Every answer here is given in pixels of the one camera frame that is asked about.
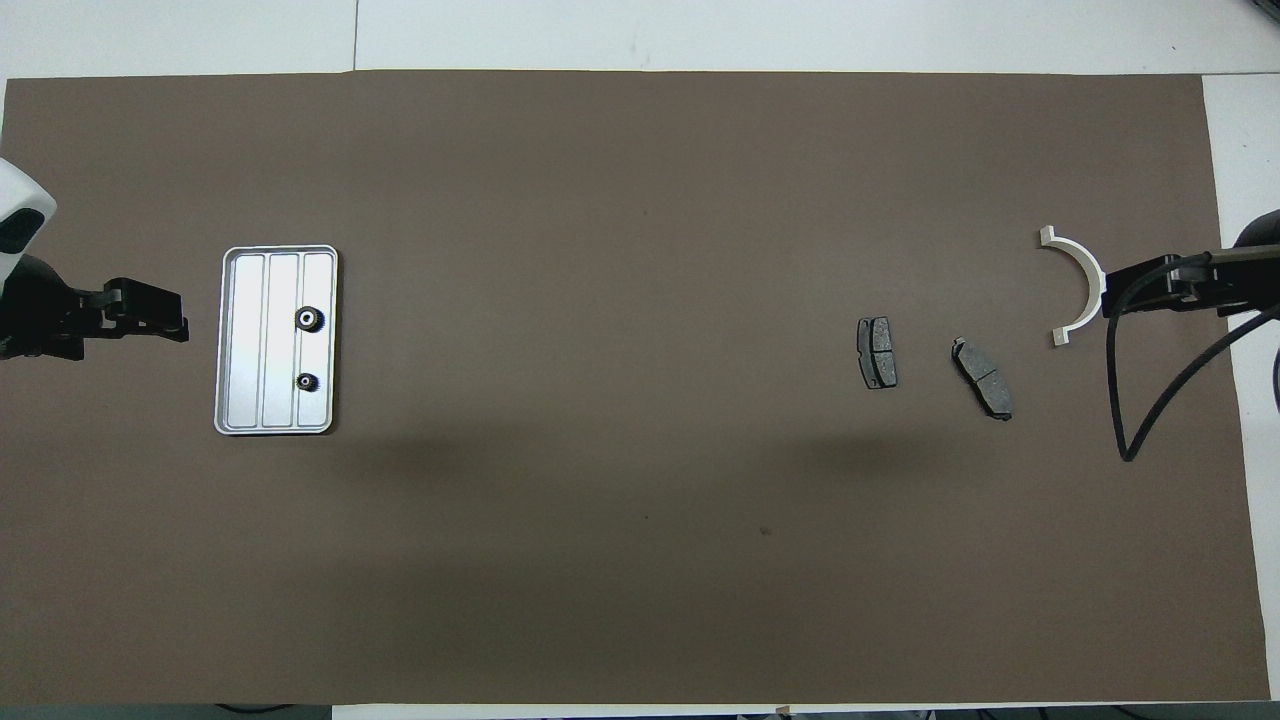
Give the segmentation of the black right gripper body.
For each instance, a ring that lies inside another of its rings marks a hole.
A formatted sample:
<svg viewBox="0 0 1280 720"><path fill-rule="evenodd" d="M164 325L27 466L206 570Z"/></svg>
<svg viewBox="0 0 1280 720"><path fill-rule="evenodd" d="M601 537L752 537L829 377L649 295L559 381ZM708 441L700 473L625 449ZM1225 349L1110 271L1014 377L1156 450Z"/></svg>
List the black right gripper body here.
<svg viewBox="0 0 1280 720"><path fill-rule="evenodd" d="M1189 281L1183 311L1213 310L1219 316L1263 311L1279 300L1279 211L1253 219L1229 249L1210 250Z"/></svg>

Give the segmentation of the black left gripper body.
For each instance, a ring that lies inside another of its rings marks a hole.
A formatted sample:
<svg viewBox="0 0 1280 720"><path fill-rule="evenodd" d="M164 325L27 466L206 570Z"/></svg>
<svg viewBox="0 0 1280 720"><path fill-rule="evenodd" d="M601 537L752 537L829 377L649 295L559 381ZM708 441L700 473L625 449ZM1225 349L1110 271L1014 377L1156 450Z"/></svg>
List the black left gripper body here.
<svg viewBox="0 0 1280 720"><path fill-rule="evenodd" d="M24 255L3 287L1 357L82 360L87 340L106 338L102 315L83 305L87 299L47 263Z"/></svg>

